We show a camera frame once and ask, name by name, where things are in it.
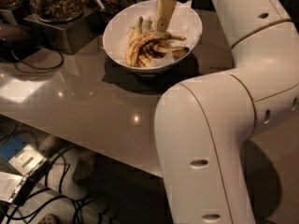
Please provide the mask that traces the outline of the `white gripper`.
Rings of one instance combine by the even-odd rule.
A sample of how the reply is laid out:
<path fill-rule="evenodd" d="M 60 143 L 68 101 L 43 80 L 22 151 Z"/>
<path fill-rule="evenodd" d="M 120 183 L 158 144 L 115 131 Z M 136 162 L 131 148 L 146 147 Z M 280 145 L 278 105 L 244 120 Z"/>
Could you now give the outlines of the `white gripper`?
<path fill-rule="evenodd" d="M 177 0 L 157 0 L 155 31 L 158 35 L 167 31 L 176 3 Z"/>

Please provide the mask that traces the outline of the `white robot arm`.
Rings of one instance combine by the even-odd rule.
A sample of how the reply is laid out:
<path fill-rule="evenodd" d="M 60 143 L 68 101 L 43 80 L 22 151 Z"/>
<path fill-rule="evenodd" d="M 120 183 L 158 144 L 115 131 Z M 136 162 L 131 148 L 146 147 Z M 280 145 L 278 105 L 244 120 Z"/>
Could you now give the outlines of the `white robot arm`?
<path fill-rule="evenodd" d="M 175 224 L 255 224 L 240 147 L 296 110 L 299 34 L 278 0 L 212 2 L 235 66 L 169 89 L 155 143 Z"/>

